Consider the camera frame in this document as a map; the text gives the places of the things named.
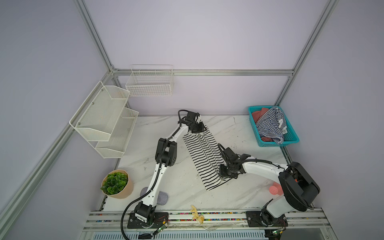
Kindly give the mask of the black white striped tank top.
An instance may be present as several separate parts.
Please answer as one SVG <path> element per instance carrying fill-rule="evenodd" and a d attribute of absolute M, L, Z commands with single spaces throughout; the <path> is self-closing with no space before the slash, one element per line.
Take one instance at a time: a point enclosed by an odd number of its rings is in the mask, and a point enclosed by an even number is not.
<path fill-rule="evenodd" d="M 214 190 L 230 181 L 229 178 L 220 176 L 220 165 L 223 165 L 225 161 L 221 156 L 217 141 L 209 130 L 197 134 L 187 133 L 183 139 L 207 191 Z"/>

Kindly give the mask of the navy striped tank top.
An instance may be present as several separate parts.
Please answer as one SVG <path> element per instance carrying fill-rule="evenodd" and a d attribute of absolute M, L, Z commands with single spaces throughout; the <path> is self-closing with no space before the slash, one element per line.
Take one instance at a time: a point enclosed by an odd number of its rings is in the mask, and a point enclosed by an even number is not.
<path fill-rule="evenodd" d="M 278 107 L 271 107 L 256 123 L 258 133 L 263 142 L 274 142 L 278 145 L 285 140 L 288 125 L 283 111 Z"/>

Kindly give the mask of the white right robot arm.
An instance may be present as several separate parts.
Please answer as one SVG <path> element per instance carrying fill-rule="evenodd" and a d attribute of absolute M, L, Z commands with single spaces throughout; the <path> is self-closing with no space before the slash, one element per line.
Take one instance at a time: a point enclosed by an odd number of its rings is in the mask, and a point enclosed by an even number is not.
<path fill-rule="evenodd" d="M 267 202 L 260 211 L 259 223 L 263 226 L 273 226 L 281 216 L 293 210 L 305 212 L 311 209 L 312 202 L 321 192 L 318 184 L 297 162 L 279 165 L 248 154 L 238 155 L 221 144 L 218 147 L 225 161 L 220 165 L 220 177 L 237 179 L 241 174 L 254 174 L 281 186 L 283 194 Z"/>

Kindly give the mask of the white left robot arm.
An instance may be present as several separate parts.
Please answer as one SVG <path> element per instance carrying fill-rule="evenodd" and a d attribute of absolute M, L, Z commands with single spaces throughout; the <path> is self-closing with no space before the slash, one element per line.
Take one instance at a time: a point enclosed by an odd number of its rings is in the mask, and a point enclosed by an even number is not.
<path fill-rule="evenodd" d="M 188 133 L 202 133 L 206 130 L 201 115 L 188 110 L 178 111 L 178 126 L 166 138 L 160 138 L 155 153 L 155 171 L 147 191 L 139 197 L 135 207 L 135 217 L 140 221 L 151 224 L 155 218 L 158 202 L 159 187 L 167 169 L 177 160 L 178 141 Z"/>

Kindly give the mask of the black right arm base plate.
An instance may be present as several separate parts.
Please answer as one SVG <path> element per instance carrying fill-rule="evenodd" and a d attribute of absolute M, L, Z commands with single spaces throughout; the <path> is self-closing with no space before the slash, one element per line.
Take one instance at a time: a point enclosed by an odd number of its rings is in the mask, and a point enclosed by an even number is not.
<path fill-rule="evenodd" d="M 246 219 L 248 227 L 286 227 L 288 222 L 286 216 L 274 218 L 268 211 L 267 206 L 271 202 L 267 202 L 260 211 L 246 211 Z"/>

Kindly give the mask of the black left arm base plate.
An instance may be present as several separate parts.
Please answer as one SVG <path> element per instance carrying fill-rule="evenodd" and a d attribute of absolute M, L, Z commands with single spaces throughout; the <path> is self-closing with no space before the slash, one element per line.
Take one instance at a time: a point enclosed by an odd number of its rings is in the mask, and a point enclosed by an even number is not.
<path fill-rule="evenodd" d="M 136 213 L 130 213 L 130 217 L 126 227 L 128 229 L 157 229 L 169 221 L 169 213 L 154 212 L 146 222 L 144 218 L 139 217 Z"/>

